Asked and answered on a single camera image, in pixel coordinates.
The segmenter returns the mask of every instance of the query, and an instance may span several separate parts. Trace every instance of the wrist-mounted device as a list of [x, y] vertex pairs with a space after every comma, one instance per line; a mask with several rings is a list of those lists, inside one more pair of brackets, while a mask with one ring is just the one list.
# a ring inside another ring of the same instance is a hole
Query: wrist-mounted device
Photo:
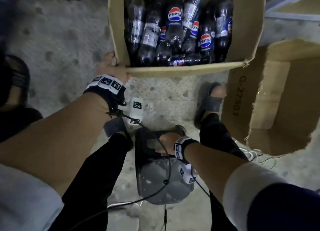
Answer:
[[118, 105], [126, 106], [125, 90], [119, 79], [103, 74], [92, 80], [83, 93], [92, 92], [100, 95], [108, 104], [110, 113], [116, 113]]
[[189, 164], [189, 162], [184, 157], [184, 150], [189, 144], [199, 143], [197, 140], [192, 139], [191, 137], [184, 136], [179, 138], [174, 144], [174, 155], [178, 160], [184, 164]]

